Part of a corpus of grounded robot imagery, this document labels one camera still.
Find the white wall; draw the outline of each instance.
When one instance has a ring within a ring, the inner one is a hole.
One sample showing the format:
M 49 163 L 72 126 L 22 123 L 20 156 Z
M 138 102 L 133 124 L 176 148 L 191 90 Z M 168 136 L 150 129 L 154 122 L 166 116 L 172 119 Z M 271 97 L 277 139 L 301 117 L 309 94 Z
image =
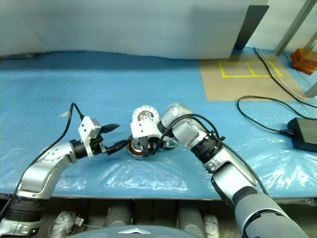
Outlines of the white wall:
M 270 0 L 269 9 L 248 41 L 249 46 L 274 50 L 306 0 Z M 302 48 L 317 30 L 317 4 L 314 6 L 285 51 Z

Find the power adapter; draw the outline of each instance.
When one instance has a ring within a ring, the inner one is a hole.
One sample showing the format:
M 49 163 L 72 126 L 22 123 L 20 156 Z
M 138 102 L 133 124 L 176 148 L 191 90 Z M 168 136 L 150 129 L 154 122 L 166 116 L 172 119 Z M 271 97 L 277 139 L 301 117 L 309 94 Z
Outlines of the power adapter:
M 287 124 L 294 132 L 292 142 L 295 149 L 317 152 L 317 121 L 304 118 L 294 118 Z

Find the black power brick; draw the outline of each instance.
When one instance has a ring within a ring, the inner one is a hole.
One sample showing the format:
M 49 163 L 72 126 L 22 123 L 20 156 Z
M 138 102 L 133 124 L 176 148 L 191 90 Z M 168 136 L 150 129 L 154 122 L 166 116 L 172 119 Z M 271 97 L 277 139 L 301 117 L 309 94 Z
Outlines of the black power brick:
M 294 118 L 287 127 L 293 131 L 292 142 L 295 149 L 317 152 L 317 121 Z

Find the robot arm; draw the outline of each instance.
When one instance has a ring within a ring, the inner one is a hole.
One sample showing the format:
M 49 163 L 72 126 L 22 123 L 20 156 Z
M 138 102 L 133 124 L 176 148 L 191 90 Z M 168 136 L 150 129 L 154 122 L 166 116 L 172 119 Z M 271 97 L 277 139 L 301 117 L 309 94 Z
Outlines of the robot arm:
M 157 123 L 157 128 L 164 133 L 172 121 L 190 113 L 187 107 L 172 104 Z M 133 138 L 137 139 L 138 134 L 133 132 Z M 169 133 L 171 137 L 191 150 L 212 174 L 211 182 L 220 197 L 235 207 L 236 221 L 243 237 L 308 238 L 269 196 L 256 190 L 252 173 L 222 141 L 195 120 L 187 118 L 176 123 Z
M 23 174 L 18 190 L 0 222 L 0 237 L 35 235 L 40 227 L 46 202 L 65 169 L 75 164 L 78 159 L 87 156 L 91 158 L 100 153 L 109 155 L 126 146 L 128 140 L 119 141 L 108 148 L 102 144 L 101 134 L 118 126 L 100 126 L 97 120 L 85 116 L 78 129 L 81 140 L 56 145 L 31 165 Z

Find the blue plastic sheet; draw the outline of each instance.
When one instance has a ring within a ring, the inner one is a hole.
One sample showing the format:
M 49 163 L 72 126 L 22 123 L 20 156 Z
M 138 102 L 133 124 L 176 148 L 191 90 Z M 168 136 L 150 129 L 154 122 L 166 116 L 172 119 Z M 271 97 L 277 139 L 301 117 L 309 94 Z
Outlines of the blue plastic sheet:
M 252 124 L 239 114 L 235 102 L 208 102 L 196 60 L 71 52 L 2 60 L 0 68 L 1 193 L 12 192 L 28 164 L 60 136 L 66 124 L 63 113 L 71 102 L 101 124 L 121 125 L 104 135 L 106 145 L 131 134 L 135 108 L 148 104 L 163 113 L 170 103 L 178 102 L 208 117 L 227 144 L 255 169 L 272 196 L 317 196 L 317 153 L 295 150 L 290 138 Z M 290 71 L 303 84 L 299 74 Z M 317 116 L 313 109 L 290 104 Z M 295 117 L 274 102 L 243 102 L 242 107 L 275 128 L 285 128 Z M 63 141 L 80 138 L 79 124 L 74 113 Z M 181 145 L 144 161 L 133 159 L 124 149 L 79 160 L 63 173 L 54 195 L 217 199 L 210 180 L 199 160 Z

